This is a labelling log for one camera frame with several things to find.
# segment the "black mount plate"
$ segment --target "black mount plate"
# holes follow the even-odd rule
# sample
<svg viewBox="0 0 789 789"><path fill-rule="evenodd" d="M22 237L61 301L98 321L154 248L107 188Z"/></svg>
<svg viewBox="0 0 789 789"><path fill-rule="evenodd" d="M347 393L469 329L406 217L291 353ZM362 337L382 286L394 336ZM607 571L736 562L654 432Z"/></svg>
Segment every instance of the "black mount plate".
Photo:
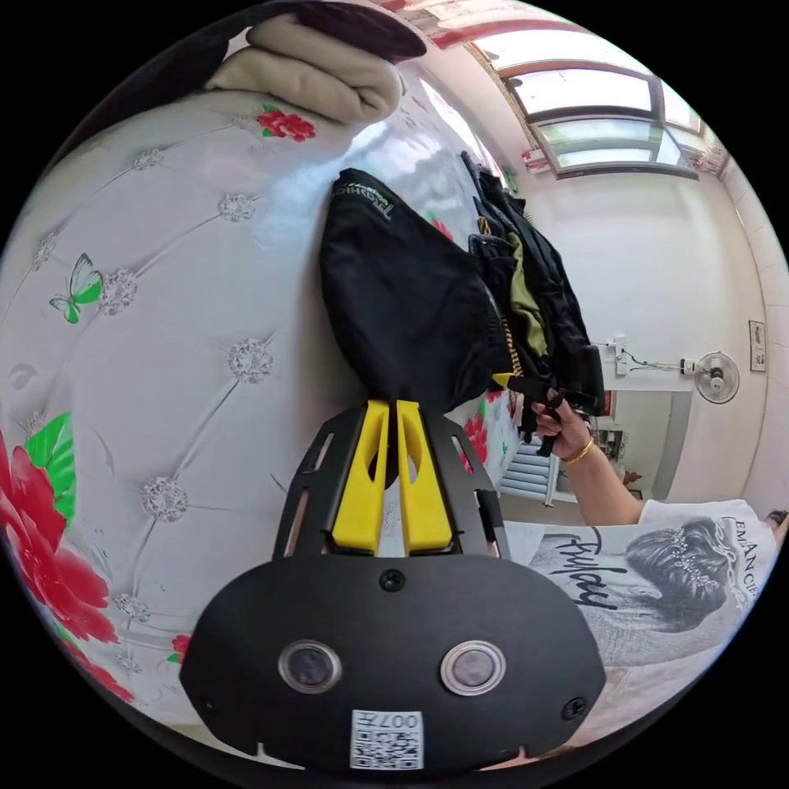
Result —
<svg viewBox="0 0 789 789"><path fill-rule="evenodd" d="M385 591L381 576L405 583ZM289 644L329 646L342 676L322 694L285 683ZM441 661L480 639L504 654L501 683L478 696L447 690ZM306 556L256 567L203 612L181 682L206 726L248 754L362 780L418 781L566 742L605 683L582 613L552 581L486 556L408 559ZM420 712L422 768L352 768L354 710Z"/></svg>

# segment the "radiator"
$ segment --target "radiator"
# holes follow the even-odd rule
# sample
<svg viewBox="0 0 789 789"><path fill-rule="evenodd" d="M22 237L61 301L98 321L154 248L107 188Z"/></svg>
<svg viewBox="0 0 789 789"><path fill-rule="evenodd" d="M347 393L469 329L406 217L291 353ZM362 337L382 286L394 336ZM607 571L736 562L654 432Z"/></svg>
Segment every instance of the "radiator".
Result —
<svg viewBox="0 0 789 789"><path fill-rule="evenodd" d="M551 506L559 476L559 459L555 455L541 458L537 454L542 441L534 436L527 444L521 442L510 466L504 472L499 490L510 496L541 501Z"/></svg>

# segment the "window frame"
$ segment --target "window frame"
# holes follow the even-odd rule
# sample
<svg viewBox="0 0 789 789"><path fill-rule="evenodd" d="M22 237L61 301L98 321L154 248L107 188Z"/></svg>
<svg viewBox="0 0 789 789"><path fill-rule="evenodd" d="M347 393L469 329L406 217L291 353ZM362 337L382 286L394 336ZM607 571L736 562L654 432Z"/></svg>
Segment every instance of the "window frame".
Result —
<svg viewBox="0 0 789 789"><path fill-rule="evenodd" d="M534 134L535 138L537 139L538 144L542 148L543 152L545 153L545 158L547 159L548 163L551 165L551 169L553 170L556 178L558 180L562 180L564 178L577 178L580 175L594 175L595 173L604 174L604 173L657 173L662 175L677 175L680 178L690 178L691 180L697 181L699 180L699 174L696 173L693 169L689 166L680 166L680 165L673 165L673 164L660 164L657 161L658 152L660 150L660 143L657 142L650 142L644 141L643 148L650 151L650 160L648 162L600 162L594 164L572 164L572 165L562 165L559 164L559 161L556 157L556 153L553 150L553 146L551 145L550 141L545 137L544 133L542 132L542 127L551 126L557 122L570 122L570 121L590 121L590 120L617 120L617 121L641 121L651 123L652 125L662 129L671 140L674 142L674 145L679 149L680 154L682 157L685 157L685 153L682 150L682 146L676 141L675 137L671 134L671 131L667 129L663 124L659 121L655 121L653 118L644 118L643 116L636 116L636 115L624 115L624 114L617 114L616 116L611 115L610 113L604 114L583 114L583 115L575 115L575 116L568 116L562 115L560 118L550 118L545 119L542 121L531 122L529 127ZM631 141L611 141L610 144L606 145L607 149L616 149L616 148L633 148L634 144ZM593 145L591 143L584 144L578 143L576 150L599 150L599 145Z"/></svg>
<svg viewBox="0 0 789 789"><path fill-rule="evenodd" d="M554 26L553 24L541 25L542 29L551 30L566 30L564 26ZM523 30L531 30L532 26L525 26ZM575 27L574 32L583 33L585 35L595 35L590 30ZM677 175L683 178L691 178L698 180L699 175L690 166L672 166L668 164L658 164L657 162L637 163L632 164L626 162L611 162L601 164L585 164L573 167L561 167L556 156L551 150L551 144L547 141L542 134L541 127L548 123L570 120L584 120L584 119L611 119L611 120L640 120L650 121L660 126L665 133L667 133L674 141L675 145L679 148L683 158L686 159L687 152L703 152L704 151L704 137L707 132L706 124L703 119L699 119L699 127L689 127L681 123L668 121L666 119L666 106L663 99L663 83L660 77L652 73L649 69L644 67L644 71L637 71L635 69L617 66L613 63L604 63L594 60L577 59L550 59L540 60L534 62L516 63L511 66L496 68L496 62L492 61L484 49L477 43L471 44L479 56L488 64L488 66L499 76L501 84L514 101L514 105L519 108L528 129L532 132L534 138L542 148L547 162L551 165L551 169L557 178L574 178L579 175L591 173L665 173L670 175ZM588 107L561 107L556 109L542 110L537 113L529 113L526 110L523 100L518 95L512 80L520 76L528 74L535 74L550 71L573 71L573 70L588 70L596 72L610 72L614 74L621 74L635 79L643 80L647 83L651 109L639 110L632 107L617 107L617 106L588 106ZM692 135L699 141L699 148L695 149L690 145L681 144L676 137L671 133L672 129L680 130L686 134Z"/></svg>

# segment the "woman portrait print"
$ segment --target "woman portrait print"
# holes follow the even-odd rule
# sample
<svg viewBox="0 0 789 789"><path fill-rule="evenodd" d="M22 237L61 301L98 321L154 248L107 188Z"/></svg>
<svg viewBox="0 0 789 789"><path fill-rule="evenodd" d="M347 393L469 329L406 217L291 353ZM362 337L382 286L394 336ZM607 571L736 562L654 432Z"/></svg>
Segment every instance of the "woman portrait print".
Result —
<svg viewBox="0 0 789 789"><path fill-rule="evenodd" d="M743 616L734 524L697 517L655 525L547 526L528 563L581 608L607 667L701 652L731 637Z"/></svg>

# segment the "woman's arm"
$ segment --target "woman's arm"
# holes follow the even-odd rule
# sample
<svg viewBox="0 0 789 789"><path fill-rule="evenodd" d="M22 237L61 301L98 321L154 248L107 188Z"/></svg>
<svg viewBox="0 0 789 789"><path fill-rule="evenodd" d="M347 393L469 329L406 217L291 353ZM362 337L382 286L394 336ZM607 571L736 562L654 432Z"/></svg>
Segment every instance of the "woman's arm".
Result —
<svg viewBox="0 0 789 789"><path fill-rule="evenodd" d="M637 524L641 504L622 484L602 450L592 440L584 420L565 401L556 410L561 424L545 414L545 406L533 404L537 434L555 436L553 454L565 463L565 473L587 526Z"/></svg>

